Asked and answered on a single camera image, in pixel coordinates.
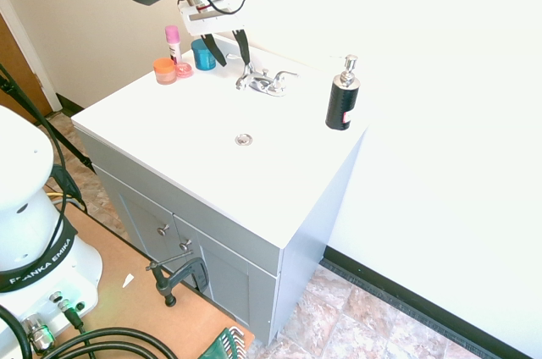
chrome faucet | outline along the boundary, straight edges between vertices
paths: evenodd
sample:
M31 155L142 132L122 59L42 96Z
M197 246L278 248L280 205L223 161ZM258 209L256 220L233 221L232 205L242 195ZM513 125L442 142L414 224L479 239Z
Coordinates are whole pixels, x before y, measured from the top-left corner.
M240 57L234 54L228 54L227 58L238 59ZM235 83L235 87L238 90L245 90L250 86L253 90L263 92L264 94L271 95L273 97L282 97L286 95L286 83L285 75L294 75L298 77L298 74L291 73L290 71L279 71L277 75L272 78L268 76L268 69L262 69L259 73L254 68L252 62L245 65L243 69L243 75L239 77Z

black soap dispenser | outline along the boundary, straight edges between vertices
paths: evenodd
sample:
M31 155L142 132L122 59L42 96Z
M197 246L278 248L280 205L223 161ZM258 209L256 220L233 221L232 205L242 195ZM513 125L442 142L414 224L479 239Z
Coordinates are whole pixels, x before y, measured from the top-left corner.
M331 129L346 130L350 126L351 110L356 105L359 80L352 71L356 67L357 56L346 56L346 69L333 78L329 97L328 115L325 124Z

jar lid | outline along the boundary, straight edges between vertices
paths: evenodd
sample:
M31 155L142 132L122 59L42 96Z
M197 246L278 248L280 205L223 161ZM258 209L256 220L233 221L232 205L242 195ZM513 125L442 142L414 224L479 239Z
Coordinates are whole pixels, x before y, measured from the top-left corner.
M190 77L194 74L192 66L188 63L178 63L175 68L177 69L177 76L180 78Z
M193 41L191 44L191 47L192 47L192 50L194 51L200 51L200 50L209 51L209 49L205 45L205 42L202 39L197 39Z
M175 63L171 58L158 58L154 60L152 67L159 74L168 74L175 71Z

green object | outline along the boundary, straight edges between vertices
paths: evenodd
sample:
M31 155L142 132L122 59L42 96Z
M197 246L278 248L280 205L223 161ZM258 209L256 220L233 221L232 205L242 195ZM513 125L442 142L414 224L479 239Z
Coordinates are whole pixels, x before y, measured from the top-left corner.
M227 350L225 341L229 341L230 348ZM207 350L199 357L199 359L238 359L237 346L230 330L224 328L224 331L220 333L216 340L207 348Z

metal connector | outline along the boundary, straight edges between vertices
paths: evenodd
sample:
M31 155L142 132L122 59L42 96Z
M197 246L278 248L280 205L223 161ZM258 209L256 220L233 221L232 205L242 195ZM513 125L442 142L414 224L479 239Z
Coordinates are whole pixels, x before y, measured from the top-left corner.
M62 300L62 293L60 291L55 291L49 296L49 300L54 303L57 303Z
M54 336L37 314L25 318L22 325L37 355L44 355L54 348Z
M60 311L66 312L66 310L71 308L71 304L69 303L69 300L62 300L58 303L58 308L60 308Z

